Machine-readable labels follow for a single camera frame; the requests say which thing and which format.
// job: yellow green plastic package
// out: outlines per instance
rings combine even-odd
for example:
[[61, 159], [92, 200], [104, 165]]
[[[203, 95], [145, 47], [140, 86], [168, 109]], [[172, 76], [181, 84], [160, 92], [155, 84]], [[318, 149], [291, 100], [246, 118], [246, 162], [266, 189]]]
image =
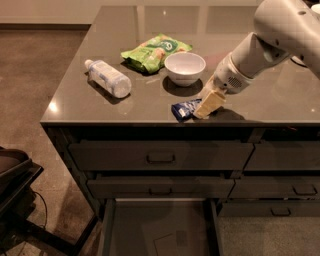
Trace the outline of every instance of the yellow green plastic package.
[[122, 52], [121, 56], [129, 67], [153, 74], [164, 66], [164, 61], [170, 54], [191, 49], [191, 45], [159, 34], [131, 51]]

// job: floor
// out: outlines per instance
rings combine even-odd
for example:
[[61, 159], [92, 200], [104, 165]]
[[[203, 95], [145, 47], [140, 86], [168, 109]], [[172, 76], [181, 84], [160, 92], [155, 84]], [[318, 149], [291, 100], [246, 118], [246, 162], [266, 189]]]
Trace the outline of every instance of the floor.
[[[80, 46], [81, 30], [0, 30], [0, 145], [26, 151], [44, 172], [29, 220], [75, 242], [92, 211], [39, 124]], [[320, 255], [320, 218], [219, 218], [224, 255]], [[80, 255], [95, 255], [99, 223]], [[62, 255], [11, 230], [0, 255]]]

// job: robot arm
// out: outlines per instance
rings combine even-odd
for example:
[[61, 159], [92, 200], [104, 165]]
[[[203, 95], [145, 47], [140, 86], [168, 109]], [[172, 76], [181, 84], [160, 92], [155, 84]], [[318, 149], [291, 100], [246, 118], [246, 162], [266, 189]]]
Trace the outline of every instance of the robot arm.
[[320, 20], [302, 0], [264, 0], [256, 10], [254, 27], [255, 32], [218, 64], [200, 93], [196, 117], [207, 116], [223, 104], [225, 93], [241, 92], [262, 71], [290, 55], [320, 79]]

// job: drawer handle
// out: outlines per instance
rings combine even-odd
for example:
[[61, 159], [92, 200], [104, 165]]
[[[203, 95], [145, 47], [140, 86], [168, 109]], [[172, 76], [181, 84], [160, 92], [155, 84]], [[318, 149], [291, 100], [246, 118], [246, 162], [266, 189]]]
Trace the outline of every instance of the drawer handle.
[[151, 160], [149, 155], [147, 155], [146, 159], [148, 164], [174, 164], [176, 162], [175, 155], [172, 155], [170, 160]]
[[316, 196], [318, 194], [318, 191], [314, 186], [312, 186], [313, 191], [307, 192], [307, 193], [299, 192], [294, 186], [292, 186], [292, 188], [294, 193], [296, 193], [297, 196]]
[[275, 217], [288, 217], [291, 215], [291, 211], [289, 208], [285, 208], [285, 211], [284, 211], [284, 208], [277, 209], [277, 210], [274, 210], [271, 208], [271, 213]]
[[172, 188], [169, 189], [168, 192], [152, 192], [152, 189], [149, 188], [149, 194], [151, 196], [169, 196], [171, 195], [173, 192], [172, 192]]

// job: bottle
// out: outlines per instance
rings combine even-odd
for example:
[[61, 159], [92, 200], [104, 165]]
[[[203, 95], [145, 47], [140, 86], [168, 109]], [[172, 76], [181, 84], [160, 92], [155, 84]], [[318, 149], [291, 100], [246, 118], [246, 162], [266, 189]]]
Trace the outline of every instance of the bottle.
[[85, 66], [92, 80], [116, 98], [124, 98], [131, 91], [130, 79], [102, 60], [86, 60]]

